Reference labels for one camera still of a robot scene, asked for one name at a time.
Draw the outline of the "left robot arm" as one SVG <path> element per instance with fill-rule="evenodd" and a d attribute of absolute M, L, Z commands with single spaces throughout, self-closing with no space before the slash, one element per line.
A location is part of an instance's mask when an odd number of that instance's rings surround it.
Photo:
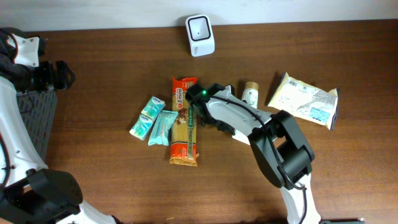
<path fill-rule="evenodd" d="M 11 223 L 112 223 L 83 199 L 76 179 L 49 169 L 23 122 L 19 95 L 67 90 L 75 74 L 63 60 L 39 58 L 46 43 L 13 28 L 1 29 L 1 218 Z"/>

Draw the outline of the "teal tissue pack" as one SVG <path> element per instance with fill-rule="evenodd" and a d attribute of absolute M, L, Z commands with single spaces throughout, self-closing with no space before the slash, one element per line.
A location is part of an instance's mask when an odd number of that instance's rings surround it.
<path fill-rule="evenodd" d="M 138 120 L 130 129 L 129 134 L 143 141 L 148 135 L 153 123 L 153 119 L 144 114 L 140 114 Z"/>
<path fill-rule="evenodd" d="M 141 111 L 141 114 L 155 121 L 164 107 L 165 101 L 152 96 Z"/>

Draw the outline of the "cream snack bag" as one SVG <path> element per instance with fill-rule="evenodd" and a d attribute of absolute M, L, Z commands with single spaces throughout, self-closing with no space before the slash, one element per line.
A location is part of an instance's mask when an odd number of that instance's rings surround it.
<path fill-rule="evenodd" d="M 268 106 L 334 130 L 340 90 L 322 90 L 283 73 Z"/>

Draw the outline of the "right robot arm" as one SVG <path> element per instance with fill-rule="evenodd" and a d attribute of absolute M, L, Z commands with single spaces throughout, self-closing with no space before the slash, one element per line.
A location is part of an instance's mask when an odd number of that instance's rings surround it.
<path fill-rule="evenodd" d="M 235 97 L 232 86 L 217 83 L 195 84 L 185 98 L 202 124 L 248 138 L 263 176 L 281 191 L 289 223 L 321 223 L 310 187 L 315 154 L 290 113 L 253 108 Z"/>

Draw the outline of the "teal wet wipes pack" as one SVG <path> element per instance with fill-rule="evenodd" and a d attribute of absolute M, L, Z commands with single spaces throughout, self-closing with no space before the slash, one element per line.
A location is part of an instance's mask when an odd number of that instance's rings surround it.
<path fill-rule="evenodd" d="M 177 111 L 162 110 L 159 113 L 149 137 L 149 146 L 155 144 L 164 146 L 169 145 L 169 131 L 177 119 L 177 116 Z"/>

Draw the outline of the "orange spaghetti packet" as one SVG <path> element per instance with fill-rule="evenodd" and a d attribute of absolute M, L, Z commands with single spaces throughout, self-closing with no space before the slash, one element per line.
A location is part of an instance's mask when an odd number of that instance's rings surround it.
<path fill-rule="evenodd" d="M 170 163 L 197 167 L 197 119 L 193 108 L 185 99 L 187 90 L 198 78 L 172 79 L 172 111 L 177 118 L 171 129 Z"/>

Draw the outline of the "white bamboo print tube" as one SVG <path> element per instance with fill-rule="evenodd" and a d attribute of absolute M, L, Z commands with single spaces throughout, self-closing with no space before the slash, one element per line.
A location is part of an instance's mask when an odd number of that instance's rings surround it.
<path fill-rule="evenodd" d="M 251 107 L 257 108 L 259 95 L 258 89 L 259 85 L 256 82 L 246 82 L 241 100 Z M 238 130 L 235 130 L 235 134 L 232 135 L 232 138 L 247 145 L 250 145 L 248 137 Z"/>

